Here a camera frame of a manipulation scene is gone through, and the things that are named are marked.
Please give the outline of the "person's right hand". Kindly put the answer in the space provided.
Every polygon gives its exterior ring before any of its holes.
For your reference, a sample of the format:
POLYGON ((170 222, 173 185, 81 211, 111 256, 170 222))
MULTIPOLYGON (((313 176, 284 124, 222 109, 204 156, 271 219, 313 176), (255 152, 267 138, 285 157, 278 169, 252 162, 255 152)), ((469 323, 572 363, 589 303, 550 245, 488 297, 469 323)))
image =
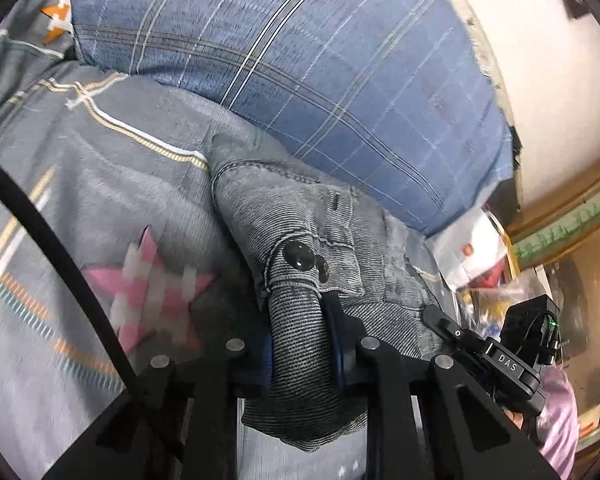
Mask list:
POLYGON ((518 428, 521 429, 522 426, 524 426, 524 415, 517 413, 517 412, 513 412, 511 410, 509 410, 508 408, 504 408, 503 410, 504 414, 507 416, 507 418, 518 428))

